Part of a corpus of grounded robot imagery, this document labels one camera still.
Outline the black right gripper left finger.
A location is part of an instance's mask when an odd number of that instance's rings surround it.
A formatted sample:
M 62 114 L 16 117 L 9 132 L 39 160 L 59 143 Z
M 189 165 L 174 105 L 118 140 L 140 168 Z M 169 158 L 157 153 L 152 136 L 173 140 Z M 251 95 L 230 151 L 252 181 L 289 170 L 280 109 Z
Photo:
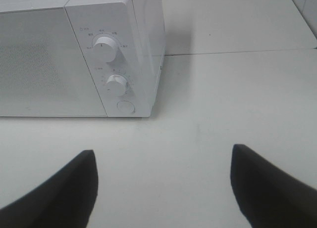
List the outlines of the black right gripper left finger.
M 85 228 L 98 196 L 95 153 L 84 150 L 34 190 L 0 210 L 2 228 Z

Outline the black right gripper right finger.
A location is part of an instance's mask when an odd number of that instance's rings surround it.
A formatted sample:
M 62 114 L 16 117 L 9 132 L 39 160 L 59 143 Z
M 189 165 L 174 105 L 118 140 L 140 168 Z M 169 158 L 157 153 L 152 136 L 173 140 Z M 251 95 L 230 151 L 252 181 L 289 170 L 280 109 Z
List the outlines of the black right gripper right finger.
M 315 228 L 317 191 L 243 144 L 232 149 L 231 187 L 253 228 Z

